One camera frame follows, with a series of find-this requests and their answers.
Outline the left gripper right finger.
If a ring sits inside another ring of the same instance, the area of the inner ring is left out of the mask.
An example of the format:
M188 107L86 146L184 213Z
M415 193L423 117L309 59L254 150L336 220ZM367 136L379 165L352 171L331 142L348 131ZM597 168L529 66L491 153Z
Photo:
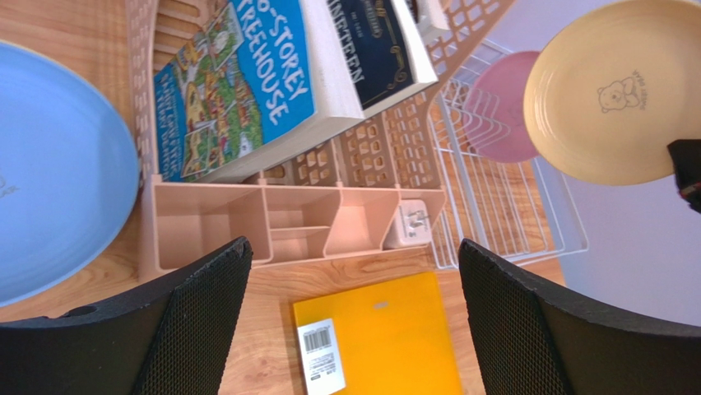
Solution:
M594 300L470 239L458 259L488 394L699 393L699 327Z

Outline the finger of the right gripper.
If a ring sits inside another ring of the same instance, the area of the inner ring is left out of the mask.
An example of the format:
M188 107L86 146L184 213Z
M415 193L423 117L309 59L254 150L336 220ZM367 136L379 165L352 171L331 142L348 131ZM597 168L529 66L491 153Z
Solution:
M679 139L667 145L678 193L700 213L700 140Z

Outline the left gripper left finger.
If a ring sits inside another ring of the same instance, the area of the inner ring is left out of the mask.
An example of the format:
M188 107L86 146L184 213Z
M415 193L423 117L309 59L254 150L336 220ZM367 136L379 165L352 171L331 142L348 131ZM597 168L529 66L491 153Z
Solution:
M252 262L239 237L59 317L3 323L2 393L217 393Z

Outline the blue plate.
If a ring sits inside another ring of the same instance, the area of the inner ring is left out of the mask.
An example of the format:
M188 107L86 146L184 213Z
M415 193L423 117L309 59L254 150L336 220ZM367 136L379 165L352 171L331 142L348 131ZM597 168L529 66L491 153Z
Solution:
M67 280L126 224L139 188L132 134L91 83L1 44L1 303Z

